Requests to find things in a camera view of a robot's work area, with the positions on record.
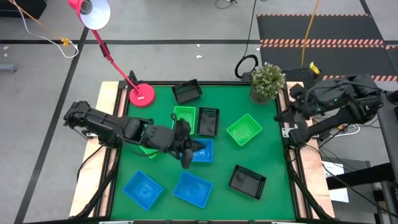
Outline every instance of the potted plant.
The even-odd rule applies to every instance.
[[[264,105],[274,99],[285,85],[285,74],[276,65],[265,63],[252,73],[250,99],[259,105]]]

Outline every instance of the lamp arm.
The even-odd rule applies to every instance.
[[[123,76],[123,78],[133,87],[134,91],[136,91],[139,94],[138,87],[129,79],[129,77],[123,72],[123,70],[119,67],[119,65],[116,64],[116,62],[113,60],[111,56],[111,52],[109,52],[108,46],[106,43],[101,39],[100,35],[98,34],[97,30],[91,30],[95,36],[95,39],[97,40],[99,47],[101,48],[101,51],[106,59],[108,59],[113,67]]]

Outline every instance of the gray floor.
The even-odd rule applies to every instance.
[[[267,0],[257,2],[257,13],[311,13],[316,0]],[[60,35],[79,39],[83,26],[66,0],[48,0],[44,24]],[[367,0],[384,39],[398,40],[395,0]],[[219,10],[213,0],[110,0],[112,15],[100,34],[114,40],[162,39],[246,39],[253,1],[239,0],[229,9]],[[364,13],[358,0],[323,0],[322,14]],[[47,35],[34,22],[30,30]],[[0,40],[34,39],[25,32],[20,19],[0,17]],[[252,39],[258,39],[254,20]],[[13,223],[34,164],[42,146],[55,105],[67,75],[70,59],[64,59],[52,45],[0,45],[0,63],[19,66],[17,73],[0,74],[0,217]],[[257,54],[250,45],[248,53]],[[133,69],[143,80],[235,80],[234,66],[244,53],[244,45],[110,45],[109,49],[128,72]],[[250,63],[242,66],[249,69]],[[96,45],[85,45],[70,86],[63,112],[76,100],[92,106],[102,81],[121,77],[101,56]],[[396,83],[387,83],[397,88]],[[75,176],[83,157],[85,141],[62,126],[60,119],[40,175],[25,222],[67,218],[75,190]],[[388,161],[381,133],[364,128],[355,136],[341,137],[327,145],[338,156],[370,160],[372,165]],[[346,220],[374,222],[371,214],[339,212]]]

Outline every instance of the green plastic bin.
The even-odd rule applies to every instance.
[[[195,132],[195,115],[196,115],[196,108],[191,106],[175,106],[174,113],[177,116],[177,119],[183,118],[186,122],[188,122],[189,126],[191,127],[190,134]]]
[[[233,123],[226,131],[233,139],[235,139],[239,146],[243,146],[261,130],[262,127],[260,124],[258,124],[250,114],[245,114],[241,119]]]
[[[156,149],[148,149],[148,148],[145,148],[144,146],[139,146],[139,148],[142,149],[144,151],[144,153],[147,155],[157,151]],[[149,156],[149,158],[152,159],[153,157],[157,156],[158,154],[151,155],[151,156]]]

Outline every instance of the desk lamp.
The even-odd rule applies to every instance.
[[[89,28],[106,59],[108,59],[115,69],[124,77],[132,90],[129,94],[130,102],[137,107],[146,107],[155,100],[155,90],[148,84],[135,85],[129,77],[114,62],[106,43],[102,41],[97,30],[102,29],[111,17],[111,6],[108,0],[68,0],[70,7],[76,10],[77,16],[81,23]]]

